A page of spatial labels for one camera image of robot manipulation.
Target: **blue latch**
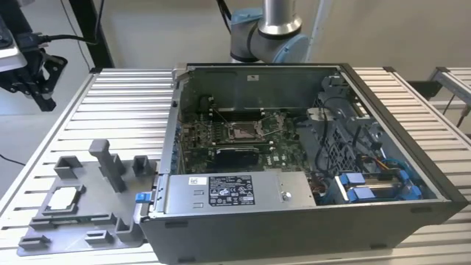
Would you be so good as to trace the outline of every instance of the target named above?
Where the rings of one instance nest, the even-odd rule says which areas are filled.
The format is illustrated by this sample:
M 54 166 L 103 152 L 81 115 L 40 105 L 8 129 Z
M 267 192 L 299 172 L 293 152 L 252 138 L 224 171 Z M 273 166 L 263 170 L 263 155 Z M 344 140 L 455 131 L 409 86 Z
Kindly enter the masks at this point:
M 135 203 L 149 203 L 152 192 L 140 192 L 135 195 Z

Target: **black power cable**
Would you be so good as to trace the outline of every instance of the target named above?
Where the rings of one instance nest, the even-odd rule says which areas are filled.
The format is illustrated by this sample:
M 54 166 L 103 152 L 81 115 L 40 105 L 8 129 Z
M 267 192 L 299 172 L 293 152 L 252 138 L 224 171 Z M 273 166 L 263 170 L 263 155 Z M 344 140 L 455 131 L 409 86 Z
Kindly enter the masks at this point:
M 76 33 L 76 31 L 74 31 L 74 28 L 73 28 L 72 21 L 70 21 L 70 17 L 68 16 L 68 13 L 66 13 L 65 5 L 64 5 L 64 0 L 60 0 L 60 4 L 61 4 L 61 9 L 64 10 L 64 13 L 65 13 L 65 16 L 66 16 L 66 21 L 68 21 L 68 24 L 70 25 L 70 28 L 72 28 L 73 34 L 74 34 L 74 35 L 77 35 L 77 33 Z M 81 53 L 81 57 L 82 57 L 82 60 L 85 61 L 86 68 L 88 68 L 88 71 L 89 71 L 90 67 L 89 67 L 89 63 L 88 63 L 88 60 L 86 60 L 85 54 L 82 53 L 82 50 L 81 50 L 81 45 L 80 45 L 80 42 L 78 42 L 78 41 L 76 41 L 76 44 L 78 45 L 78 49 L 80 49 L 80 53 Z
M 21 166 L 25 166 L 25 163 L 21 163 L 13 159 L 9 159 L 9 158 L 4 157 L 1 154 L 0 154 L 0 158 L 5 159 L 8 162 L 12 162 L 12 163 L 18 164 Z
M 76 35 L 68 35 L 68 34 L 61 34 L 61 35 L 44 35 L 40 36 L 41 38 L 41 43 L 49 43 L 50 41 L 54 40 L 77 40 L 88 43 L 89 45 L 96 45 L 99 43 L 97 40 L 97 30 L 101 24 L 101 16 L 103 16 L 103 8 L 104 8 L 104 0 L 100 1 L 100 7 L 99 7 L 99 12 L 97 12 L 97 18 L 96 18 L 96 23 L 95 23 L 95 39 L 89 40 L 85 39 L 84 37 L 76 36 Z

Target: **white wall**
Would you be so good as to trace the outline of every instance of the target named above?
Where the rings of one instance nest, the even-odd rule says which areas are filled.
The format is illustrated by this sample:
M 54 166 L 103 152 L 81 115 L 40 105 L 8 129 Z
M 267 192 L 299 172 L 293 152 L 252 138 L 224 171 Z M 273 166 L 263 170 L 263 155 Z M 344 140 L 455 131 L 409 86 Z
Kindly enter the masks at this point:
M 296 3 L 308 35 L 317 2 Z M 261 7 L 261 0 L 227 0 L 227 5 L 231 10 Z M 215 0 L 105 1 L 103 29 L 116 67 L 171 68 L 179 62 L 229 60 L 229 34 Z
M 42 32 L 45 35 L 73 34 L 60 6 L 60 0 L 36 0 L 34 3 L 22 8 L 22 12 L 34 32 Z M 72 10 L 69 10 L 69 14 L 72 15 L 72 22 L 74 23 Z M 88 69 L 80 55 L 76 41 L 54 41 L 49 43 L 46 52 L 50 55 L 58 55 L 68 60 L 68 65 L 52 96 L 57 103 L 53 114 L 58 115 L 84 81 Z M 32 99 L 25 98 L 18 92 L 12 94 L 0 89 L 0 115 L 38 113 L 41 113 L 41 111 Z
M 408 79 L 471 67 L 469 0 L 333 0 L 317 62 L 392 66 Z

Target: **floor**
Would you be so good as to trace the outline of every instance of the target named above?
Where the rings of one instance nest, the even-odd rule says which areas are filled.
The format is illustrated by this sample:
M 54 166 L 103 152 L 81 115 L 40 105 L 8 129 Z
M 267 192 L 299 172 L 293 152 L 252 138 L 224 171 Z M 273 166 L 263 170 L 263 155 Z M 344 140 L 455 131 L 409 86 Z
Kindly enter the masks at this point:
M 0 115 L 0 154 L 26 163 L 58 115 Z M 17 177 L 22 166 L 0 159 L 0 198 Z

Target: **motherboard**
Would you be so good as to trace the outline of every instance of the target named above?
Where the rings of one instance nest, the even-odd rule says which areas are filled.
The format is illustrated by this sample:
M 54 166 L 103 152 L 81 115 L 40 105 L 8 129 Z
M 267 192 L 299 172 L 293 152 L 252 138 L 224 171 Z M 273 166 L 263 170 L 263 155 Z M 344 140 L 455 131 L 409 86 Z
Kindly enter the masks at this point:
M 303 117 L 284 111 L 195 115 L 183 124 L 184 172 L 311 171 L 296 132 Z

